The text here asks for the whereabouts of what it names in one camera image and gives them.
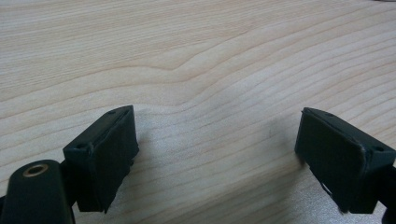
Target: light wood table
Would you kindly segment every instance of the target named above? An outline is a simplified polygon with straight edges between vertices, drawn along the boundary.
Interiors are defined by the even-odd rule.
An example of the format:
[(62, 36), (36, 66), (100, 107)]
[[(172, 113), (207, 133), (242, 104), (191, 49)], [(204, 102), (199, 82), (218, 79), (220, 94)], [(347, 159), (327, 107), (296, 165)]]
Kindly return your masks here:
[(77, 223), (379, 223), (341, 215), (293, 147), (305, 106), (396, 147), (396, 3), (2, 1), (9, 176), (134, 105), (140, 153)]

